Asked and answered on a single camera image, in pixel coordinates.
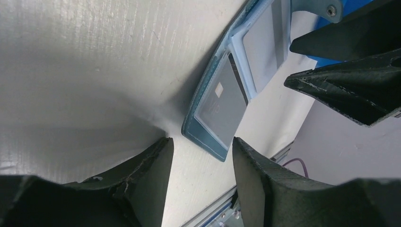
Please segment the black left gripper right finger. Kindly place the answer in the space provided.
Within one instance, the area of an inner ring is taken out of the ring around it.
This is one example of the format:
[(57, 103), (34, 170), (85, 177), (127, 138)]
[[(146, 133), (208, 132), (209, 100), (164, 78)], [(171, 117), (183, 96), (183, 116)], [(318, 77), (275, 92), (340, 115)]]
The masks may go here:
[(233, 164), (246, 227), (398, 227), (401, 181), (330, 185), (296, 174), (235, 137)]

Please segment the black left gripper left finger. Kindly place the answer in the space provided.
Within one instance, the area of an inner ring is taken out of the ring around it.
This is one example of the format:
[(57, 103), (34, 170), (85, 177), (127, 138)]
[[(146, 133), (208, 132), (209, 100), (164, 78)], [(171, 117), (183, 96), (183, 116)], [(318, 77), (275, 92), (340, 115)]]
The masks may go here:
[(159, 227), (174, 154), (160, 138), (137, 156), (78, 183), (0, 177), (3, 227)]

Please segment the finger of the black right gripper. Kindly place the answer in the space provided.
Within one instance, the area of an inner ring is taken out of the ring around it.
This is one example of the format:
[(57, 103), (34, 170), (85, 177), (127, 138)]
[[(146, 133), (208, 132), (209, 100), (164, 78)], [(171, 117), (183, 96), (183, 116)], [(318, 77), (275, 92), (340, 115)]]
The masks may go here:
[(294, 73), (284, 86), (359, 125), (373, 126), (401, 110), (401, 51)]
[(312, 31), (293, 40), (290, 51), (303, 55), (353, 61), (389, 54), (401, 56), (401, 2), (373, 0), (345, 16), (338, 23), (334, 41), (324, 43), (323, 35)]

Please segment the silver credit card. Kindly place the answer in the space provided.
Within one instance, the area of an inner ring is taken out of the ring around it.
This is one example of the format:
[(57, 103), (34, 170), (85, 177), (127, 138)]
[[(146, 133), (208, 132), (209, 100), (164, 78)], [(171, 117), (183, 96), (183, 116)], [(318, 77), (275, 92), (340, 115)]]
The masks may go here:
[(248, 105), (248, 99), (231, 53), (221, 59), (202, 95), (196, 120), (228, 149)]

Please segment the white magnetic stripe card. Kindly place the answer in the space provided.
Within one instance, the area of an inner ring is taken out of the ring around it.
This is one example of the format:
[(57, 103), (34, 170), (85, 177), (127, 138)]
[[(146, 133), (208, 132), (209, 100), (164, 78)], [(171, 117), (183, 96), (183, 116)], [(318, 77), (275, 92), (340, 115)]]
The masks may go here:
[(288, 56), (291, 3), (261, 0), (248, 15), (243, 44), (257, 93), (263, 91)]

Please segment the teal leather card holder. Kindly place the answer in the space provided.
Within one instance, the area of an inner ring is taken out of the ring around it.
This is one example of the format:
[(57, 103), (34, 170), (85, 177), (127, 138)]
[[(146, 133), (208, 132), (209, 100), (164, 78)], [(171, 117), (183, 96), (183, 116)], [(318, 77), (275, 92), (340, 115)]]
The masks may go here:
[(247, 1), (202, 75), (182, 135), (224, 162), (249, 102), (288, 57), (292, 13), (306, 11), (338, 23), (343, 8), (341, 0)]

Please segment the aluminium front frame rail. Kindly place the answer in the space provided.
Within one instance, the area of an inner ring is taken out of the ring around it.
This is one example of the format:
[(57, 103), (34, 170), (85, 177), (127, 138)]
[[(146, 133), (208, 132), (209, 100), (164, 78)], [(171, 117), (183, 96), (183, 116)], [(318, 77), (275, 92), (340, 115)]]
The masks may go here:
[(182, 224), (183, 227), (218, 227), (226, 224), (234, 214), (239, 214), (237, 189), (233, 186), (202, 209), (197, 215)]

